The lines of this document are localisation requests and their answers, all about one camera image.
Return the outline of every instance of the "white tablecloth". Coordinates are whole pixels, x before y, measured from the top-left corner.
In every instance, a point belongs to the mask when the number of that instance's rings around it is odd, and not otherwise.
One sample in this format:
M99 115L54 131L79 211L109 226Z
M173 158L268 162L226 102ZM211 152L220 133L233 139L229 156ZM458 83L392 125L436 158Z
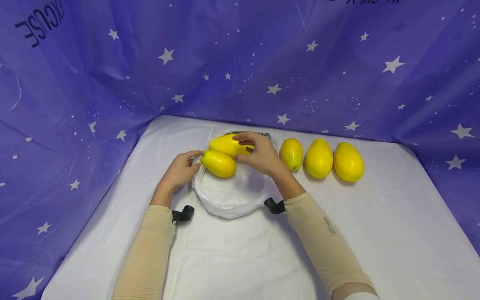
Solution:
M279 146L297 138L308 149L317 134L172 116L156 118L77 242L43 300L108 300L157 182L177 153L201 148L219 132L270 132ZM332 173L295 176L352 247L383 300L478 300L480 258L415 155L397 144L328 135L332 150L349 142L365 174L354 185ZM323 286L285 216L258 209L226 220L210 215L194 191L177 193L173 209L195 207L177 226L164 300L325 299Z

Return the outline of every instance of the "right hand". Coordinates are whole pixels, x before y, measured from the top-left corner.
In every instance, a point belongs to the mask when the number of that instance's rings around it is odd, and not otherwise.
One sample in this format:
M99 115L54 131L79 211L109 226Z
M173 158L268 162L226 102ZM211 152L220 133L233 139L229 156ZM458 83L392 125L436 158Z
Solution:
M239 163L270 177L281 176L285 171L290 173L270 140L263 135L245 131L235 135L233 139L242 146L255 146L255 149L246 148L250 155L235 155L235 160Z

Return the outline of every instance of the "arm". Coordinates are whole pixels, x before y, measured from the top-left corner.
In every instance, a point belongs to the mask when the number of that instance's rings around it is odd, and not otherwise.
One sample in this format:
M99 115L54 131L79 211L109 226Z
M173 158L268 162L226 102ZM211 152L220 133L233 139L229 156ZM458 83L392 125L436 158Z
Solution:
M179 154L158 183L137 235L123 262L112 300L158 300L162 296L170 245L175 235L170 205L173 193L200 168L189 160L201 151Z
M270 141L253 132L234 137L241 145L254 145L249 156L236 160L270 176L285 204L287 220L298 234L313 266L332 300L366 292L376 295L369 277L362 271L347 241L315 200L285 167Z

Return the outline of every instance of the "left hand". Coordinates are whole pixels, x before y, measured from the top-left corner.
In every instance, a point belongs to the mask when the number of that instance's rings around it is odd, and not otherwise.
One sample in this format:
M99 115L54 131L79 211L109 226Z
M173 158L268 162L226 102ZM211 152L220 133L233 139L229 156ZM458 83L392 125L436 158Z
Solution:
M180 187L187 184L200 169L200 164L192 163L192 159L195 156L202 155L203 151L189 151L186 153L180 153L173 159L170 167L163 175L162 179L158 183L158 188L170 192L175 192Z

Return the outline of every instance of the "hand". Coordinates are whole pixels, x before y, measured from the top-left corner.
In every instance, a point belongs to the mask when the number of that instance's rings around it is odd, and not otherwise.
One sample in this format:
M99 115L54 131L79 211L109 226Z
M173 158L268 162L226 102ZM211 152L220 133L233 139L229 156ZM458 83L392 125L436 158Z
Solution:
M240 145L255 146L255 149L246 148L250 155L236 155L235 160L270 177L290 173L278 156L270 140L259 133L242 132L233 137Z
M202 155L202 153L203 151L196 150L178 154L177 157L173 159L170 167L168 167L158 183L158 186L162 189L175 192L187 184L200 169L200 164L194 164L190 167L192 159L195 156Z

